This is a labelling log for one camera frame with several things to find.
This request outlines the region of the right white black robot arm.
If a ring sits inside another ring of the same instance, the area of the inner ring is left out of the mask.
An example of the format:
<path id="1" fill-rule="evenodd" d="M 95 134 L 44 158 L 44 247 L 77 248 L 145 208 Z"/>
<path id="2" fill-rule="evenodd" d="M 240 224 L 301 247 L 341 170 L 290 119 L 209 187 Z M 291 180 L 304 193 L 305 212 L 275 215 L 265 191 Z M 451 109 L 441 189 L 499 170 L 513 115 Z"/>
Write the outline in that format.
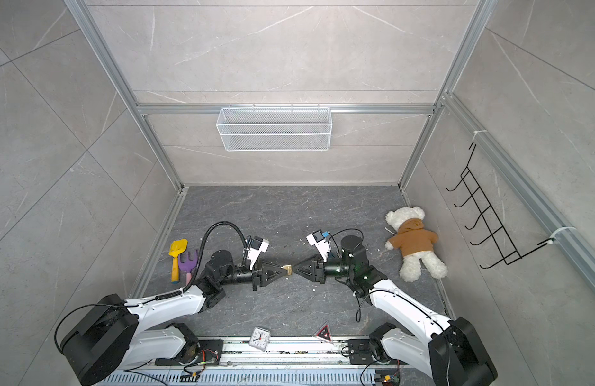
<path id="1" fill-rule="evenodd" d="M 382 310 L 395 322 L 369 336 L 372 359 L 398 360 L 432 378 L 437 385 L 490 385 L 498 378 L 475 327 L 465 318 L 440 315 L 403 292 L 368 261 L 360 236 L 336 244 L 329 233 L 307 236 L 318 254 L 294 266 L 295 274 L 323 284 L 333 278 L 358 300 Z"/>

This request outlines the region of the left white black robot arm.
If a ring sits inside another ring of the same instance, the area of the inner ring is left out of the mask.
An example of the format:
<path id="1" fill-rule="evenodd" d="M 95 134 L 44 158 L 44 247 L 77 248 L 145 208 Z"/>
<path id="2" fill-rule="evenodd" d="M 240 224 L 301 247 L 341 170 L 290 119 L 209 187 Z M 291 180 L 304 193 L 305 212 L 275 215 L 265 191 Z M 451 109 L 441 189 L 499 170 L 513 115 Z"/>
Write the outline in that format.
<path id="1" fill-rule="evenodd" d="M 195 363 L 201 358 L 199 339 L 177 318 L 211 309 L 222 300 L 227 284 L 251 283 L 257 290 L 287 275 L 266 260 L 235 265 L 226 250 L 215 252 L 199 278 L 176 291 L 141 299 L 117 294 L 87 306 L 88 313 L 62 339 L 55 339 L 82 385 L 95 385 L 117 370 Z"/>

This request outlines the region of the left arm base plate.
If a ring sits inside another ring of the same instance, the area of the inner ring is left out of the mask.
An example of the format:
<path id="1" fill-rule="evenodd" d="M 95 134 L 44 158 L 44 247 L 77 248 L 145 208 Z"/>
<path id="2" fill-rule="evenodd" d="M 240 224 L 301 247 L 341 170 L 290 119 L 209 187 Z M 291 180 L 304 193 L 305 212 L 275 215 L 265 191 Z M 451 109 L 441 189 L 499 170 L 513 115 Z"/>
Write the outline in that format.
<path id="1" fill-rule="evenodd" d="M 218 364 L 223 353 L 222 339 L 203 339 L 197 344 L 187 343 L 176 357 L 160 358 L 154 361 L 157 366 L 183 366 Z"/>

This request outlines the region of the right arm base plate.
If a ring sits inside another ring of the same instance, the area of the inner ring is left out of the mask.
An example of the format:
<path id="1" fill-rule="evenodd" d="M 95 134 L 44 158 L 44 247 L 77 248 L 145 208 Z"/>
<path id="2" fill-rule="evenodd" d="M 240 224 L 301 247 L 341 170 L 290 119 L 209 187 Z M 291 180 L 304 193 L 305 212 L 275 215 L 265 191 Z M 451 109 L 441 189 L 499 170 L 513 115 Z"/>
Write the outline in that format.
<path id="1" fill-rule="evenodd" d="M 379 364 L 408 365 L 401 359 L 399 345 L 377 339 L 350 339 L 341 349 L 341 355 L 353 365 L 366 365 L 372 362 Z"/>

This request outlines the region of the brass yellow padlock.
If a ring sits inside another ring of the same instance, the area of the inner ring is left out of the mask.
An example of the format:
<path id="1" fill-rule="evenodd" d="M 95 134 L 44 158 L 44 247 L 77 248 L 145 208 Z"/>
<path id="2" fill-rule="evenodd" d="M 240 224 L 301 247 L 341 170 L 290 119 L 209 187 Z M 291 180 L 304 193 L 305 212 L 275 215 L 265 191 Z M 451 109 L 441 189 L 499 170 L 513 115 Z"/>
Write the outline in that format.
<path id="1" fill-rule="evenodd" d="M 293 267 L 292 265 L 283 265 L 282 269 L 286 271 L 288 276 L 291 276 L 293 274 Z"/>

